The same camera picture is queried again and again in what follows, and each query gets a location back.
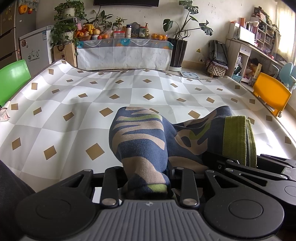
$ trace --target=table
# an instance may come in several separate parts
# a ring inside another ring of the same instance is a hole
[[[168,70],[173,45],[153,39],[110,38],[80,41],[78,68]]]
[[[277,65],[280,68],[284,66],[283,64],[275,61],[274,59],[271,59],[267,54],[263,53],[255,46],[237,39],[226,39],[226,49],[228,49],[227,51],[228,70],[226,71],[226,75],[229,76],[230,78],[232,78],[232,75],[234,73],[234,68],[235,68],[239,54],[242,56],[242,65],[243,65],[240,76],[244,76],[247,68],[248,60],[252,51],[255,51],[260,55],[262,55],[264,58],[269,59],[272,64]]]

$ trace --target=blue camouflage blanket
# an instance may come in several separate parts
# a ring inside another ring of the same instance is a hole
[[[203,173],[205,151],[256,167],[256,149],[250,120],[232,116],[222,106],[200,119],[172,124],[162,115],[139,107],[120,108],[111,124],[109,145],[122,162],[128,182],[127,199],[165,198],[170,181],[163,173],[168,161]]]

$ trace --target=freezer sticker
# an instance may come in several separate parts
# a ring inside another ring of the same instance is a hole
[[[47,39],[46,31],[42,32],[42,39],[43,40],[46,40]]]
[[[35,51],[33,50],[30,53],[30,55],[28,56],[29,62],[34,61],[34,60],[37,60],[37,59],[40,59],[40,57],[39,57],[39,51],[40,50],[35,50]]]

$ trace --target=monstera plant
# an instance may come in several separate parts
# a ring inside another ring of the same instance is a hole
[[[170,19],[165,19],[163,21],[163,30],[165,32],[169,31],[172,28],[173,23],[175,22],[177,24],[178,28],[176,30],[176,33],[173,36],[174,39],[183,40],[184,38],[187,38],[190,36],[190,33],[188,33],[188,31],[195,30],[195,29],[203,30],[206,35],[210,35],[210,36],[213,35],[213,30],[207,26],[209,24],[208,21],[206,21],[206,23],[199,23],[199,28],[185,29],[187,23],[190,20],[198,22],[198,20],[192,16],[194,14],[198,14],[198,6],[193,6],[191,0],[179,1],[179,5],[183,5],[183,7],[188,10],[188,14],[187,14],[187,17],[184,21],[184,24],[180,28],[180,26],[177,22],[172,21]]]
[[[179,5],[183,5],[183,7],[186,10],[188,10],[188,14],[186,16],[186,19],[183,25],[181,25],[180,27],[180,25],[177,22],[172,21],[170,19],[165,19],[163,21],[163,30],[165,32],[169,31],[172,28],[174,22],[178,26],[173,38],[168,38],[168,41],[173,45],[172,59],[171,59],[170,68],[169,68],[169,70],[171,71],[181,71],[182,69],[181,65],[184,59],[186,46],[187,46],[187,41],[184,39],[190,36],[189,31],[195,30],[195,29],[201,29],[202,31],[205,32],[206,35],[210,35],[210,36],[213,35],[213,30],[207,26],[209,24],[208,21],[206,21],[206,23],[198,23],[199,24],[198,28],[186,29],[186,25],[188,24],[189,21],[198,22],[197,19],[192,16],[194,14],[198,14],[198,6],[193,6],[191,0],[179,1]]]

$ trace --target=play mat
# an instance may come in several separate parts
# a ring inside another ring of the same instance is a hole
[[[9,121],[0,122],[0,160],[39,191],[83,169],[98,173],[121,166],[108,142],[121,107],[144,107],[180,123],[224,105],[250,119],[258,155],[296,158],[286,130],[229,77],[194,80],[148,69],[88,72],[59,60],[11,100]]]

